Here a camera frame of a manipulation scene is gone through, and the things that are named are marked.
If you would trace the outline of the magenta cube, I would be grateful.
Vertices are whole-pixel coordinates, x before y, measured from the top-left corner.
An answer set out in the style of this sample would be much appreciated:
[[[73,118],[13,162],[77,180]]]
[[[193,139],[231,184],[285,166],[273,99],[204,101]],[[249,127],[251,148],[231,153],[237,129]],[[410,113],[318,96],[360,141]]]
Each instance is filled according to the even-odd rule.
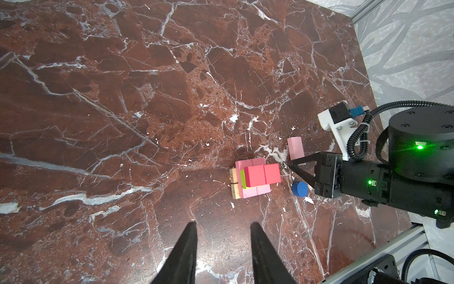
[[[264,165],[266,184],[281,182],[280,167],[278,163]]]
[[[263,165],[246,167],[244,169],[244,176],[247,188],[258,187],[266,184],[266,175]]]

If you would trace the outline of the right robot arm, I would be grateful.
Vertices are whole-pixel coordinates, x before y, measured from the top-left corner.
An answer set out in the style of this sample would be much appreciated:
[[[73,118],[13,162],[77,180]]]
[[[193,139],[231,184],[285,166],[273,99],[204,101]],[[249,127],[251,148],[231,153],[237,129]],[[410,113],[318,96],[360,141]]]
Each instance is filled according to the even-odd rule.
[[[373,110],[342,102],[318,115],[340,153],[290,153],[299,176],[292,191],[324,198],[340,194],[434,218],[440,229],[454,221],[454,109],[428,101],[396,101]]]

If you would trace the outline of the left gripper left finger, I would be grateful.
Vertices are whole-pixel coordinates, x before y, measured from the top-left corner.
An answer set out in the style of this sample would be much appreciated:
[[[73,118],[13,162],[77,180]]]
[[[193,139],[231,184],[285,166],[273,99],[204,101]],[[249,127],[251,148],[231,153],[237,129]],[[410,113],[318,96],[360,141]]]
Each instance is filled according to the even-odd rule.
[[[197,262],[196,222],[189,222],[152,284],[194,284]]]

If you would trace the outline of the blue round disc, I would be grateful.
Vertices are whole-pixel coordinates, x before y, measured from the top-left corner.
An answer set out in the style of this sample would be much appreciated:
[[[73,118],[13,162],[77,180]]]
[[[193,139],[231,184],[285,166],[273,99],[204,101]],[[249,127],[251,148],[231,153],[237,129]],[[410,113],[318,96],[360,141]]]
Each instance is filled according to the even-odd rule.
[[[295,181],[292,184],[292,193],[297,197],[306,197],[309,193],[309,188],[307,183]]]

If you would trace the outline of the light pink long block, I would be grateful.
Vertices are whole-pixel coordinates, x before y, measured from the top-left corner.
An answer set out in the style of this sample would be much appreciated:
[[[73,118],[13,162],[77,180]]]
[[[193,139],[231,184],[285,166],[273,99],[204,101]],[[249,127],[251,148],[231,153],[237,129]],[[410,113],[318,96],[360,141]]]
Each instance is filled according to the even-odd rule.
[[[287,139],[287,144],[290,160],[296,160],[305,156],[301,137],[290,137]]]

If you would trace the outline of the natural wood block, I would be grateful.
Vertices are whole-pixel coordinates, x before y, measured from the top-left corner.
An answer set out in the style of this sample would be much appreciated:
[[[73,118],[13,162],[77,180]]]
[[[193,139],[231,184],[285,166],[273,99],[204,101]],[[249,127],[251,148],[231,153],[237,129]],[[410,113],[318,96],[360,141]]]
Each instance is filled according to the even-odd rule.
[[[229,178],[232,184],[238,183],[238,176],[236,173],[236,168],[231,168],[229,170]]]
[[[239,187],[238,187],[238,184],[237,183],[232,183],[231,184],[231,193],[232,193],[232,198],[235,199],[235,200],[238,200],[240,199],[240,190],[239,190]]]

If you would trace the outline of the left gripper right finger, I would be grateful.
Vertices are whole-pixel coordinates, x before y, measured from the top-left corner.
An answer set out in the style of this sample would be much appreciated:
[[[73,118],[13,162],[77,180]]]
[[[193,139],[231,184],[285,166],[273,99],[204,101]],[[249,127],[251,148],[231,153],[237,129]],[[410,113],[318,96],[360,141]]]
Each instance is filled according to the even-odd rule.
[[[251,249],[255,284],[295,284],[279,254],[258,222],[251,229]]]

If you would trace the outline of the lime green block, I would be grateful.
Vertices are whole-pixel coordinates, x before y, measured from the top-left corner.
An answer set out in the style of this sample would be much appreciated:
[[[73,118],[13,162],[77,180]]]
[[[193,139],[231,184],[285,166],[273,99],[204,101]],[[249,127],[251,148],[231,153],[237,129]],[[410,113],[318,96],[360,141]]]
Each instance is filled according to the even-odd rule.
[[[241,186],[242,189],[247,189],[247,184],[246,184],[246,178],[245,178],[245,170],[240,171],[240,177],[241,177]]]

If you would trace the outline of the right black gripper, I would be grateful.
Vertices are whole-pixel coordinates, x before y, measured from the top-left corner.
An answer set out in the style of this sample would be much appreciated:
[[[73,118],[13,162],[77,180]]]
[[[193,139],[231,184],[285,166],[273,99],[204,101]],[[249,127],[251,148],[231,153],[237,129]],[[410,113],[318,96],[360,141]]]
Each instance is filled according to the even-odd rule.
[[[316,162],[314,175],[301,165]],[[434,218],[438,227],[454,222],[454,187],[416,181],[372,161],[346,162],[342,155],[319,152],[288,162],[292,172],[314,188],[317,195],[337,198],[340,194],[363,200],[367,206],[380,204]]]

